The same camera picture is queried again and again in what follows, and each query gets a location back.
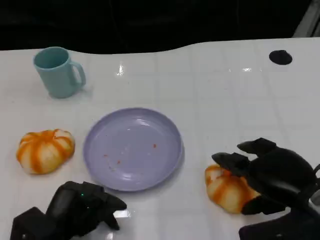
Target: black circular object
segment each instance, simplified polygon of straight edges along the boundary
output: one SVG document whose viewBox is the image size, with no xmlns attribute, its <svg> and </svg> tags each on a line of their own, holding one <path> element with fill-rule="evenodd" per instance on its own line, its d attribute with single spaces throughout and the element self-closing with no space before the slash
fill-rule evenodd
<svg viewBox="0 0 320 240">
<path fill-rule="evenodd" d="M 292 62 L 292 56 L 286 50 L 276 50 L 269 54 L 271 62 L 278 65 L 288 65 Z"/>
</svg>

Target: teal mug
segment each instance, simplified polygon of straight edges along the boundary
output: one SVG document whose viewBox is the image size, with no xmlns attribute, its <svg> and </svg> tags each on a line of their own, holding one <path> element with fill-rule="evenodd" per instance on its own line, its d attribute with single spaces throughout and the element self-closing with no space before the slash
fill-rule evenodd
<svg viewBox="0 0 320 240">
<path fill-rule="evenodd" d="M 86 84 L 82 66 L 71 61 L 68 51 L 62 47 L 53 46 L 41 50 L 34 56 L 33 64 L 49 95 L 54 98 L 70 97 Z M 79 80 L 74 68 L 79 72 Z"/>
</svg>

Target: robot finger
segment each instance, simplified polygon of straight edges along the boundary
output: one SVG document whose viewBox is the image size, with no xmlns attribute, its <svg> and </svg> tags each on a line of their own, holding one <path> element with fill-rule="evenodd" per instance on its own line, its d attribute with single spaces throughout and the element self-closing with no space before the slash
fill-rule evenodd
<svg viewBox="0 0 320 240">
<path fill-rule="evenodd" d="M 248 154 L 255 154 L 261 157 L 277 148 L 277 144 L 260 137 L 254 141 L 242 142 L 238 144 L 237 147 Z"/>
</svg>

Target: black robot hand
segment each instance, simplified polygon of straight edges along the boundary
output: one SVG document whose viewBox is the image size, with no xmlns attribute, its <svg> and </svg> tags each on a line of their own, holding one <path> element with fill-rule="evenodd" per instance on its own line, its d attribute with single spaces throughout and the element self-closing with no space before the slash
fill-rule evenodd
<svg viewBox="0 0 320 240">
<path fill-rule="evenodd" d="M 246 178 L 250 187 L 261 194 L 243 208 L 244 214 L 280 212 L 294 207 L 299 193 L 315 185 L 317 177 L 311 165 L 294 151 L 259 138 L 240 143 L 240 150 L 257 155 L 253 161 L 238 153 L 216 153 L 213 160 L 236 176 Z"/>
</svg>

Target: tabletop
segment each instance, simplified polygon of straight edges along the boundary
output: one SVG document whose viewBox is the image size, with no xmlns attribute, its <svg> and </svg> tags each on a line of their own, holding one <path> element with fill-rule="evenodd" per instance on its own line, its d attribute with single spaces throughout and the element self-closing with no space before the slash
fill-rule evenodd
<svg viewBox="0 0 320 240">
<path fill-rule="evenodd" d="M 293 62 L 272 63 L 274 50 L 286 50 Z M 157 53 L 71 52 L 87 84 L 66 99 L 49 97 L 33 67 L 37 52 L 0 52 L 3 240 L 15 216 L 33 206 L 45 211 L 61 184 L 93 182 L 82 156 L 85 137 L 101 117 L 122 108 L 154 109 L 172 119 L 183 138 L 184 163 L 150 190 L 107 190 L 128 205 L 117 215 L 121 230 L 100 225 L 85 240 L 237 240 L 240 227 L 279 214 L 233 215 L 212 203 L 204 179 L 211 154 L 237 152 L 241 141 L 264 137 L 313 167 L 319 163 L 319 38 L 206 42 Z M 24 173 L 15 156 L 21 137 L 55 128 L 73 134 L 73 158 L 48 175 Z"/>
</svg>

